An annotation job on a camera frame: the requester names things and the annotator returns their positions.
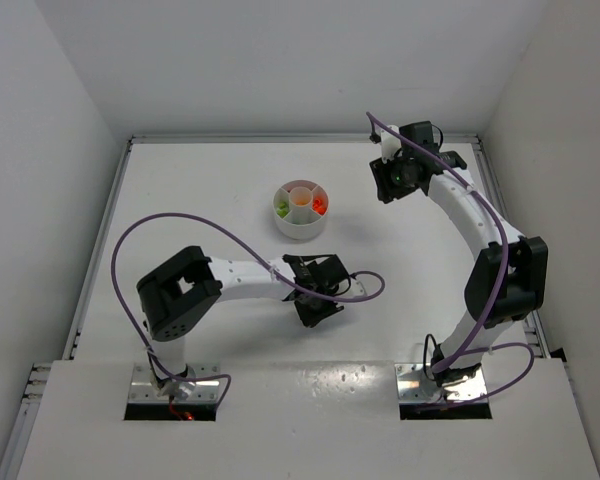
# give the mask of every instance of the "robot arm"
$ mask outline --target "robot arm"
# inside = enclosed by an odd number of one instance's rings
[[[434,352],[432,365],[435,365],[455,353],[475,327],[495,284],[502,259],[502,238],[491,215],[471,194],[473,179],[466,170],[466,163],[456,152],[439,151],[430,122],[389,128],[399,130],[408,140],[440,157],[471,185],[467,189],[429,156],[402,144],[387,131],[382,130],[379,136],[375,132],[372,134],[372,140],[379,141],[382,146],[382,157],[370,164],[378,187],[378,199],[389,203],[422,190],[449,216],[476,262],[464,292],[467,311],[451,336]],[[540,237],[526,238],[506,220],[498,218],[509,246],[508,274],[484,327],[468,349],[489,348],[512,321],[524,319],[544,300],[547,245]],[[442,371],[434,369],[436,382],[454,382],[473,375],[480,367],[482,355],[463,355]]]
[[[337,255],[299,257],[284,255],[268,262],[284,277],[324,295],[364,296],[362,284],[351,277]],[[309,328],[341,311],[335,301],[295,290],[261,264],[223,260],[187,247],[143,277],[137,285],[145,326],[154,354],[178,376],[186,377],[184,336],[217,302],[246,298],[293,301],[302,323]],[[167,375],[154,371],[158,381]]]

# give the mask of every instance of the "metal base plate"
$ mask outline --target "metal base plate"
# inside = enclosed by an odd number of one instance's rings
[[[188,364],[189,375],[205,377],[220,373],[217,364]],[[191,413],[195,420],[215,420],[216,402],[220,394],[218,380],[201,382],[180,382],[173,384],[170,393],[175,397],[173,408],[181,413]],[[169,394],[160,393],[153,380],[149,365],[135,365],[125,420],[179,420],[169,411]]]
[[[491,418],[489,400],[475,401],[487,393],[482,368],[472,378],[466,377],[462,382],[442,387],[425,376],[422,363],[397,363],[395,369],[402,420]],[[467,400],[473,402],[450,408]]]

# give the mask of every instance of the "purple cable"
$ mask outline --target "purple cable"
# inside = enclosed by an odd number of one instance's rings
[[[494,395],[497,395],[500,392],[504,392],[508,388],[513,387],[516,383],[518,383],[520,380],[522,380],[524,377],[526,377],[527,374],[531,371],[531,369],[533,368],[533,363],[535,361],[535,355],[529,345],[526,345],[526,344],[520,343],[520,342],[503,343],[501,345],[496,345],[494,347],[491,347],[491,350],[494,350],[494,351],[502,350],[503,348],[511,348],[511,347],[526,348],[527,351],[529,352],[529,363],[527,364],[527,368],[525,368],[524,371],[520,375],[518,375],[516,378],[511,380],[509,383],[507,383],[506,385],[503,385],[502,387],[496,388],[492,392],[488,392],[486,395],[480,395],[479,397],[472,398],[471,400],[465,400],[463,402],[432,404],[431,406],[427,405],[422,408],[419,408],[418,411],[423,412],[423,411],[428,411],[428,410],[440,410],[440,409],[447,409],[447,408],[462,407],[464,405],[469,405],[471,403],[479,402],[480,400],[491,398]],[[475,348],[472,350],[465,351],[464,353],[462,353],[462,355],[471,355],[473,353],[484,353],[484,352],[488,352],[488,351],[489,351],[488,348]]]
[[[129,305],[127,305],[127,302],[125,301],[124,296],[122,295],[122,291],[120,290],[120,285],[118,284],[118,276],[117,276],[117,272],[116,272],[116,264],[117,264],[117,261],[118,261],[118,253],[120,252],[120,247],[122,246],[122,243],[129,236],[129,234],[132,231],[134,231],[136,228],[138,228],[140,225],[142,225],[144,223],[147,223],[147,222],[149,222],[151,220],[156,220],[158,218],[185,218],[185,219],[188,219],[188,220],[194,220],[194,221],[197,221],[197,222],[204,223],[205,225],[213,227],[216,230],[224,233],[227,237],[229,237],[231,240],[233,240],[238,245],[240,245],[242,248],[244,248],[253,258],[256,259],[256,261],[260,265],[262,265],[263,268],[265,268],[267,270],[271,270],[271,267],[270,267],[269,263],[264,258],[262,258],[260,255],[258,255],[258,253],[254,249],[252,249],[249,245],[247,245],[244,241],[242,241],[240,238],[238,238],[236,235],[234,235],[233,233],[231,233],[226,228],[218,225],[215,222],[212,222],[211,220],[207,220],[206,218],[199,217],[197,215],[190,215],[188,213],[177,213],[177,212],[156,213],[154,215],[149,215],[147,217],[141,218],[137,222],[133,223],[129,228],[127,228],[122,233],[122,235],[118,239],[118,242],[116,243],[115,247],[113,248],[113,254],[111,255],[111,282],[113,283],[113,290],[115,291],[116,297],[118,298],[118,301],[120,302],[120,305],[122,305],[122,309],[127,314],[127,317],[129,317],[129,320],[131,321],[131,324],[133,325],[133,328],[136,329],[136,332],[140,336],[140,339],[142,340],[142,343],[144,343],[144,346],[147,349],[147,353],[149,355],[149,360],[152,361],[152,362],[154,362],[155,365],[167,377],[171,378],[172,380],[185,381],[185,382],[196,382],[196,381],[211,381],[211,380],[225,379],[227,381],[227,384],[226,384],[226,386],[225,386],[225,388],[224,388],[224,390],[222,392],[222,395],[218,399],[218,403],[216,405],[216,408],[217,408],[217,407],[220,406],[220,404],[224,400],[224,397],[226,396],[227,392],[229,391],[229,387],[231,386],[231,376],[228,375],[228,374],[220,374],[220,375],[212,375],[212,376],[209,376],[209,377],[183,378],[183,377],[179,377],[179,376],[177,376],[177,375],[169,372],[164,367],[164,365],[162,365],[162,363],[160,362],[160,359],[158,357],[156,357],[155,353],[153,352],[153,350],[151,348],[151,342],[149,342],[149,339],[147,338],[147,336],[145,335],[145,333],[142,331],[142,328],[140,327],[140,324],[138,323],[138,321],[133,316],[133,313],[131,312],[131,309],[129,308]],[[304,293],[306,295],[310,295],[312,297],[320,298],[322,300],[328,300],[328,301],[334,301],[334,302],[340,302],[340,303],[360,303],[360,302],[366,302],[368,300],[372,300],[372,299],[376,298],[377,296],[379,296],[384,291],[384,288],[385,288],[384,278],[382,278],[382,276],[380,276],[380,274],[375,273],[375,272],[371,272],[371,271],[368,271],[368,270],[363,270],[363,271],[352,273],[350,276],[353,277],[353,278],[355,278],[358,275],[370,275],[370,276],[376,277],[380,281],[380,288],[375,293],[373,293],[371,295],[366,295],[364,297],[356,297],[356,298],[331,297],[329,295],[323,295],[321,293],[317,293],[317,292],[314,292],[312,290],[308,290],[308,289],[306,289],[306,288],[304,288],[304,287],[302,287],[300,285],[297,285],[292,280],[289,280],[288,278],[286,278],[285,276],[283,276],[281,273],[279,273],[276,270],[271,270],[271,271],[276,276],[276,278],[278,278],[278,280],[280,280],[283,283],[286,283],[290,287],[293,287],[295,290],[298,290],[298,291],[300,291],[300,292],[302,292],[302,293]]]
[[[469,182],[467,182],[464,178],[462,178],[462,176],[458,172],[454,171],[449,165],[447,165],[447,163],[445,161],[443,161],[437,155],[434,155],[433,153],[426,150],[425,148],[422,148],[420,145],[418,145],[417,143],[414,143],[411,140],[409,140],[408,138],[400,135],[398,132],[394,132],[387,125],[385,125],[380,120],[378,120],[375,116],[373,116],[370,112],[367,112],[367,117],[369,117],[369,120],[371,120],[372,124],[379,126],[385,132],[387,132],[390,135],[393,135],[398,140],[400,140],[402,143],[409,145],[414,150],[417,150],[421,154],[432,159],[434,162],[436,162],[438,165],[440,165],[440,167],[442,167],[444,170],[446,170],[451,175],[453,175],[455,177],[455,179],[458,181],[458,183],[460,183],[460,185],[462,185],[464,188],[471,188],[471,185],[469,184]],[[496,276],[496,281],[493,284],[493,288],[491,289],[491,293],[489,294],[487,303],[485,304],[484,309],[482,310],[482,313],[480,313],[480,316],[478,317],[478,321],[476,322],[475,326],[473,327],[473,330],[471,330],[469,335],[467,335],[467,338],[464,340],[464,342],[462,342],[462,345],[460,345],[458,347],[458,350],[456,350],[453,354],[449,355],[448,357],[443,358],[442,360],[440,360],[438,363],[436,363],[435,365],[433,365],[431,367],[431,371],[433,373],[439,373],[439,372],[447,369],[448,367],[450,367],[458,358],[460,358],[465,353],[467,348],[469,348],[469,345],[471,345],[471,342],[473,342],[473,340],[476,338],[476,336],[480,332],[480,329],[484,326],[485,322],[487,321],[487,317],[491,313],[491,309],[493,308],[493,306],[496,303],[496,299],[498,298],[498,293],[500,292],[500,287],[502,286],[504,277],[507,274],[507,267],[509,265],[509,242],[507,241],[507,234],[504,231],[504,226],[502,225],[502,222],[500,221],[500,217],[498,216],[497,212],[493,209],[493,207],[491,207],[489,202],[487,202],[485,200],[485,198],[477,190],[471,190],[471,194],[482,205],[482,207],[487,211],[487,213],[489,213],[489,215],[493,218],[493,222],[495,223],[496,228],[498,229],[498,232],[500,233],[500,238],[502,240],[502,260],[500,261],[500,268],[498,269],[498,275]]]

